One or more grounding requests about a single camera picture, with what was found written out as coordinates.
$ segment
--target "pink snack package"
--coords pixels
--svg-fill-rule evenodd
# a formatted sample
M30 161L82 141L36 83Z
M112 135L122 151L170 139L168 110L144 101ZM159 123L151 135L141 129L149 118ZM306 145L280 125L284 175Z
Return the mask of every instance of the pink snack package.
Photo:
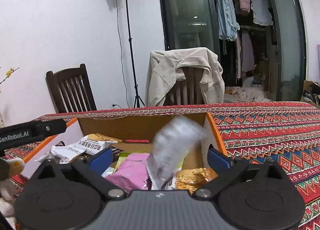
M105 178L127 193L133 189L148 190L148 173L145 161L149 153L132 153L118 167L116 172Z

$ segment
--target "sliding glass door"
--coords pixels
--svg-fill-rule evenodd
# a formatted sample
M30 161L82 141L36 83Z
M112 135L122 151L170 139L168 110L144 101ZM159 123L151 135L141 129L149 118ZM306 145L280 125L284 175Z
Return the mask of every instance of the sliding glass door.
M306 77L306 41L298 0L271 0L276 17L279 76L277 101L299 101Z
M220 52L213 0L162 0L166 49L207 47Z

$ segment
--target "glass panel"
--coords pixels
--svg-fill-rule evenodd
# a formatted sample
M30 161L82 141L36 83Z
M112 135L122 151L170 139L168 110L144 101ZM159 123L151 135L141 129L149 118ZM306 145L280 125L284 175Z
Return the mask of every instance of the glass panel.
M281 101L300 100L304 80L304 33L300 9L295 0L273 0L278 17L281 79L278 92Z
M169 0L174 48L207 47L214 51L208 0Z

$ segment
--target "silver screw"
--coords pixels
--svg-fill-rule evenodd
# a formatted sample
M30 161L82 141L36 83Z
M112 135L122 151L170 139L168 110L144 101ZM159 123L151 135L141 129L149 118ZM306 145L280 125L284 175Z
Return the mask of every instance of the silver screw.
M120 198L124 196L124 191L119 188L111 189L108 191L108 195L113 197L113 198Z
M211 192L208 189L201 188L195 192L195 195L200 198L208 198L211 196Z

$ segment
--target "closet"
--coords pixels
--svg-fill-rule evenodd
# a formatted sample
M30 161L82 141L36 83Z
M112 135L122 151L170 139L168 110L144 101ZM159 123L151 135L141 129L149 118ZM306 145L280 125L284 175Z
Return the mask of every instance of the closet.
M160 0L166 50L207 47L226 87L254 84L272 100L300 100L306 41L299 0L242 0L247 7L230 0L233 33L225 24L231 5L222 1Z

